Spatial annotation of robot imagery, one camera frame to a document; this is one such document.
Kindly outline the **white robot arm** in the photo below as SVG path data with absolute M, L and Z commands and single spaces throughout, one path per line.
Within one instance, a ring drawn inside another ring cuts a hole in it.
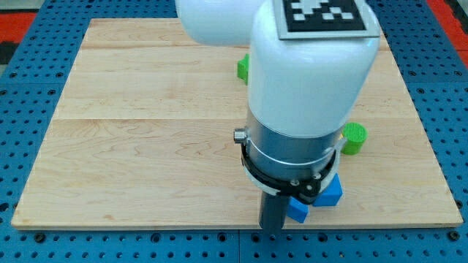
M 203 45 L 247 45 L 246 152 L 261 172 L 306 179 L 336 152 L 380 45 L 365 1 L 177 0 Z

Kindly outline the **green block behind arm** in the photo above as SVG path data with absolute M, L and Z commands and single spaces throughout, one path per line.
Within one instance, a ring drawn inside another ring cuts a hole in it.
M 244 57 L 237 63 L 237 77 L 243 80 L 245 85 L 249 82 L 249 54 L 245 54 Z

